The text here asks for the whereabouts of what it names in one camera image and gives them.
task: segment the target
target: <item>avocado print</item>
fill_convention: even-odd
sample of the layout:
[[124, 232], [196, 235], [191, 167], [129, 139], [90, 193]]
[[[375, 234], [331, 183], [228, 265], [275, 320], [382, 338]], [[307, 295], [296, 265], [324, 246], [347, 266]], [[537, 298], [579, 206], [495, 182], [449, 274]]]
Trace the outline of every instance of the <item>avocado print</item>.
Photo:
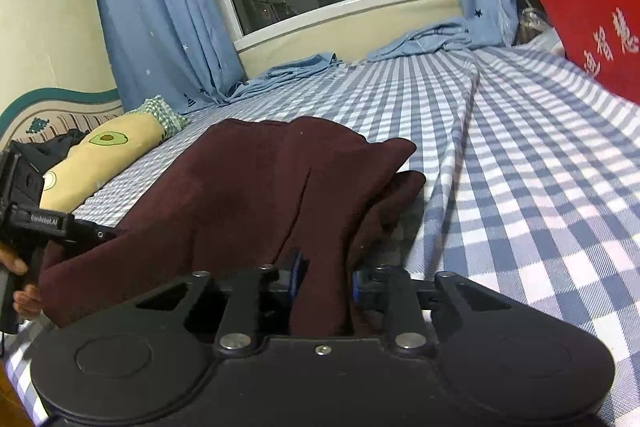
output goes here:
[[105, 131], [94, 136], [89, 143], [94, 145], [123, 145], [129, 141], [126, 135], [117, 131]]
[[42, 190], [49, 190], [50, 188], [53, 188], [53, 186], [56, 184], [56, 173], [53, 171], [47, 171], [45, 172], [44, 176], [44, 187], [42, 188]]

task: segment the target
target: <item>green checkered pillow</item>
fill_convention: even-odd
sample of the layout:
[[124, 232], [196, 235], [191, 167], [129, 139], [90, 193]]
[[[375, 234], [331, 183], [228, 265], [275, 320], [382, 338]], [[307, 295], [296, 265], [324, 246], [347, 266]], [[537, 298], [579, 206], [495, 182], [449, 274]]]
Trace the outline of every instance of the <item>green checkered pillow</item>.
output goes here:
[[146, 99], [139, 108], [129, 111], [129, 113], [132, 112], [148, 112], [156, 117], [156, 120], [164, 127], [163, 141], [182, 131], [189, 123], [187, 117], [175, 114], [159, 94]]

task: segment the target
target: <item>pillow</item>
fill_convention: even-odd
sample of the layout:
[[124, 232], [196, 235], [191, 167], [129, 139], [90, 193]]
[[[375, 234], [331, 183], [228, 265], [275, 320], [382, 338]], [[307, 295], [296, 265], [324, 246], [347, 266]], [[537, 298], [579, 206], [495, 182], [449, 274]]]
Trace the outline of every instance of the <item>pillow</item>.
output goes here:
[[106, 182], [162, 141], [165, 127], [149, 112], [127, 113], [89, 133], [44, 174], [40, 207], [73, 212]]
[[171, 138], [176, 133], [182, 131], [189, 120], [186, 116], [180, 116], [175, 114], [168, 103], [164, 101], [164, 98], [159, 94], [153, 98], [148, 98], [137, 109], [129, 111], [127, 114], [137, 112], [148, 112], [156, 117], [156, 120], [160, 122], [160, 125], [164, 127], [164, 136], [162, 140]]

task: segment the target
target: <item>headboard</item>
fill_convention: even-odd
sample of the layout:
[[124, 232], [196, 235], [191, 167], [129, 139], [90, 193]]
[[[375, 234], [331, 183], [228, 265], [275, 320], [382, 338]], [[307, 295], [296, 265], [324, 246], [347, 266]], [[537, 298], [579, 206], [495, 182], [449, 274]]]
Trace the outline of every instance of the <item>headboard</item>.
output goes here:
[[11, 140], [44, 142], [71, 128], [91, 131], [122, 113], [116, 89], [35, 89], [14, 100], [0, 115], [0, 149]]

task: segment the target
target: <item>windowsill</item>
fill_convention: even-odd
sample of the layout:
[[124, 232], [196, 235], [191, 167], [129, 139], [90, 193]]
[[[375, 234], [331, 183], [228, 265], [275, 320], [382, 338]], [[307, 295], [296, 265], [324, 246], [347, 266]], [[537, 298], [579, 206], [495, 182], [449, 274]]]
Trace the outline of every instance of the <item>windowsill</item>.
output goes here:
[[242, 52], [263, 42], [316, 26], [333, 19], [354, 15], [383, 6], [402, 4], [412, 0], [346, 0], [311, 10], [245, 35], [234, 42], [236, 51]]

